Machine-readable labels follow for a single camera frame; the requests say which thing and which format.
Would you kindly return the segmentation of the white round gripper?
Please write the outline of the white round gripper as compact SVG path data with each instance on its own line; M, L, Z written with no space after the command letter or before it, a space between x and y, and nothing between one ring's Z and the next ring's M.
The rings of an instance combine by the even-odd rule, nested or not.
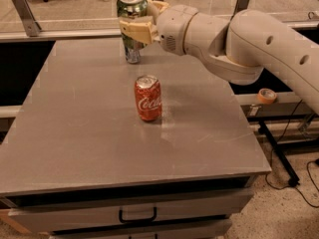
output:
M159 40L165 51L179 56L184 55L185 33L198 10L185 5L168 7L169 4L166 2L149 0L148 16L119 19L121 32L143 44L149 45Z

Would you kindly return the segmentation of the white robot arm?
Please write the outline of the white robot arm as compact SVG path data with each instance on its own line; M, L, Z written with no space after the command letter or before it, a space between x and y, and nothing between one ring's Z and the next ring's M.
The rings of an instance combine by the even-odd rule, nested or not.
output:
M268 14L246 9L226 20L151 1L145 16L119 23L126 36L196 57L230 83L252 84L266 69L319 114L319 45Z

